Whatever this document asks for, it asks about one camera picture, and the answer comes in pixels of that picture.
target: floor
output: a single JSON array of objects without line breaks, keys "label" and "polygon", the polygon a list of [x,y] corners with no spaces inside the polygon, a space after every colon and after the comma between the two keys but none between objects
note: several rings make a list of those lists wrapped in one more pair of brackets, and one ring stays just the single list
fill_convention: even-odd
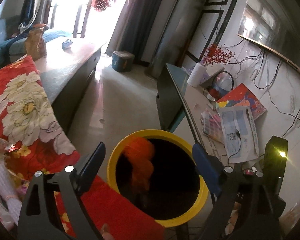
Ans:
[{"label": "floor", "polygon": [[105,181],[109,157],[123,138],[139,130],[160,129],[156,82],[146,77],[146,68],[135,65],[131,72],[119,73],[111,62],[111,57],[101,56],[68,134],[82,155],[92,153],[100,141],[105,143],[106,158],[98,173]]}]

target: plastic container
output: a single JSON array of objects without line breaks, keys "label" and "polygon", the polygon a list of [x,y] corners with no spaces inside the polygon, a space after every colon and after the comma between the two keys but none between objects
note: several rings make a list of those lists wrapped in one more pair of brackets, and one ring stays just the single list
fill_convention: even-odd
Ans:
[{"label": "plastic container", "polygon": [[[135,137],[143,137],[155,146],[152,159],[154,173],[146,195],[146,205],[140,205],[131,192],[132,166],[122,151]],[[195,171],[192,146],[182,138],[163,130],[142,130],[124,138],[113,150],[107,168],[108,184],[129,199],[136,207],[153,217],[164,227],[188,222],[204,206],[208,188]]]},{"label": "plastic container", "polygon": [[115,51],[112,54],[112,68],[118,72],[129,72],[132,68],[134,55],[127,51]]}]

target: blue object on dresser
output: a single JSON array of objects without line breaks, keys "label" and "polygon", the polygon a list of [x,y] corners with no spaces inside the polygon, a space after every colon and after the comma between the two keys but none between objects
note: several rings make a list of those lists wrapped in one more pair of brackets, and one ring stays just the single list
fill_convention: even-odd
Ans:
[{"label": "blue object on dresser", "polygon": [[118,72],[128,72],[132,68],[134,55],[127,51],[115,51],[112,55],[112,68]]}]

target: colorful book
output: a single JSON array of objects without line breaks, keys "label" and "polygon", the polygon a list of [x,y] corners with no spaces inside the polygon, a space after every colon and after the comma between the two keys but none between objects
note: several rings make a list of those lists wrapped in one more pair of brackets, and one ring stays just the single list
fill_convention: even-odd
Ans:
[{"label": "colorful book", "polygon": [[227,106],[248,106],[251,109],[254,120],[267,111],[260,103],[259,99],[244,84],[237,86],[219,99],[217,103],[217,108]]}]

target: orange cloth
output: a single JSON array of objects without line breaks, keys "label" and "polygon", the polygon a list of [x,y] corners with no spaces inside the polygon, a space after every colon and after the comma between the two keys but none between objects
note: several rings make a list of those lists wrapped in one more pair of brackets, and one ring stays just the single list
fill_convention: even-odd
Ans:
[{"label": "orange cloth", "polygon": [[143,137],[130,142],[123,150],[132,165],[131,184],[138,193],[149,191],[150,177],[154,167],[151,159],[154,156],[154,145]]}]

